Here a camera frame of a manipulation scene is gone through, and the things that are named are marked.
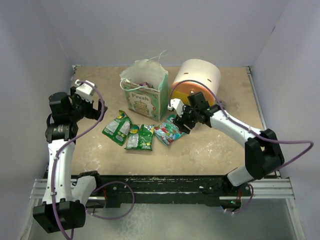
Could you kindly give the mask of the teal mint blossom Fox's packet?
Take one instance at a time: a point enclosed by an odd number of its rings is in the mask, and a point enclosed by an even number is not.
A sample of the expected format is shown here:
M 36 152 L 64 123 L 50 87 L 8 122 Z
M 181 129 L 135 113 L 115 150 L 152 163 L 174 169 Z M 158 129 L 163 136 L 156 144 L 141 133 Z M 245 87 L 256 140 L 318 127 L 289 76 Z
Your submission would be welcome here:
M 164 122 L 154 128 L 154 135 L 165 146 L 170 146 L 174 141 L 185 135 L 185 133 L 180 131 L 179 128 L 173 123 L 175 118 L 176 115 L 171 114 Z

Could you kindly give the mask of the green cake paper bag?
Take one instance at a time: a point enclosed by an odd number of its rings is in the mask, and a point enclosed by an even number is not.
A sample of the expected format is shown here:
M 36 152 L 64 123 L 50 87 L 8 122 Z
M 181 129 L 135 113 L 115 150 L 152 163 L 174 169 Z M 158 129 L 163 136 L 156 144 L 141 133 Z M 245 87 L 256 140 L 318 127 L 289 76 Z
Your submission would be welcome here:
M 136 60 L 119 75 L 128 109 L 157 122 L 167 112 L 169 73 L 160 63 L 167 55 L 168 51 L 164 50 L 158 56 Z M 152 84 L 153 88 L 139 86 L 143 82 Z

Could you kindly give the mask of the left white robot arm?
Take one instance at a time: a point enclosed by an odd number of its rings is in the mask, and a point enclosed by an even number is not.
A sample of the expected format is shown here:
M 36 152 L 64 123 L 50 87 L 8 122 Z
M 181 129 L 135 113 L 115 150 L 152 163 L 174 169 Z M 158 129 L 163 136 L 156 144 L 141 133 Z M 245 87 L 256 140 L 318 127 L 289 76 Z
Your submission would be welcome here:
M 76 141 L 88 133 L 78 133 L 77 123 L 83 118 L 103 120 L 107 107 L 102 98 L 94 108 L 97 86 L 90 81 L 77 80 L 70 93 L 56 92 L 49 96 L 51 113 L 46 120 L 45 138 L 49 153 L 47 184 L 42 203 L 33 208 L 33 218 L 47 233 L 74 231 L 84 226 L 86 203 L 90 196 L 103 191 L 96 170 L 80 173 L 72 186 L 71 168 Z

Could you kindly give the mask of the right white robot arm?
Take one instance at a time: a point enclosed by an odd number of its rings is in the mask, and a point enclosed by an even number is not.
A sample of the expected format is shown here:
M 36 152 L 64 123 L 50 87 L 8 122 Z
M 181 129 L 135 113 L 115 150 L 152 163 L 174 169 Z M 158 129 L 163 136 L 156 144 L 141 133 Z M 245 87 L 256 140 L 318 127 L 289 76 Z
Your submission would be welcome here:
M 284 164 L 284 156 L 275 132 L 251 127 L 231 115 L 218 104 L 210 105 L 202 92 L 188 96 L 188 104 L 173 98 L 168 110 L 176 112 L 173 123 L 189 134 L 197 123 L 226 134 L 244 148 L 244 165 L 222 177 L 222 190 L 235 195 L 242 184 L 260 180 Z

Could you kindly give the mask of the green Fox's back-side packet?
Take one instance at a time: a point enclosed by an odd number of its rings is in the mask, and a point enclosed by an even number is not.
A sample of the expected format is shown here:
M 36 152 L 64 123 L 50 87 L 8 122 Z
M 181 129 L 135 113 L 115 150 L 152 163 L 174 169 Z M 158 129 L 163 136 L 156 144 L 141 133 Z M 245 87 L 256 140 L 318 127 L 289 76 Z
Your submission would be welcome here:
M 131 118 L 123 111 L 118 111 L 118 116 L 111 121 L 102 131 L 102 134 L 110 138 L 119 146 L 123 146 L 132 125 Z

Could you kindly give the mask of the cream round drawer cabinet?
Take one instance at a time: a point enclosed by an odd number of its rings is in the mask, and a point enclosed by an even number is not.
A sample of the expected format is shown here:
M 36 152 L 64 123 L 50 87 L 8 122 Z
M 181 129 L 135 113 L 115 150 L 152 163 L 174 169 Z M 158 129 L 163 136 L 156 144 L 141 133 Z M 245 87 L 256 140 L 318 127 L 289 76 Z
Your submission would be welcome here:
M 169 94 L 170 99 L 180 99 L 188 104 L 188 96 L 202 92 L 206 101 L 215 104 L 214 95 L 218 93 L 221 72 L 212 63 L 201 59 L 186 60 L 180 67 Z

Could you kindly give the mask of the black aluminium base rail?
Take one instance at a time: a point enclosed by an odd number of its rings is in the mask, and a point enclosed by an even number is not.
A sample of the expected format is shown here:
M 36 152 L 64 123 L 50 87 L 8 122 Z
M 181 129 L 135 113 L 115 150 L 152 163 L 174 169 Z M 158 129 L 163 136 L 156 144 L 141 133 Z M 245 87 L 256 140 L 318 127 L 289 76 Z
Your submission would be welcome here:
M 182 204 L 238 210 L 253 199 L 292 199 L 289 179 L 268 175 L 241 186 L 227 186 L 220 175 L 99 175 L 97 171 L 72 175 L 70 187 L 80 186 L 80 177 L 95 177 L 102 189 L 92 193 L 89 202 L 106 201 L 106 208 L 121 204 Z

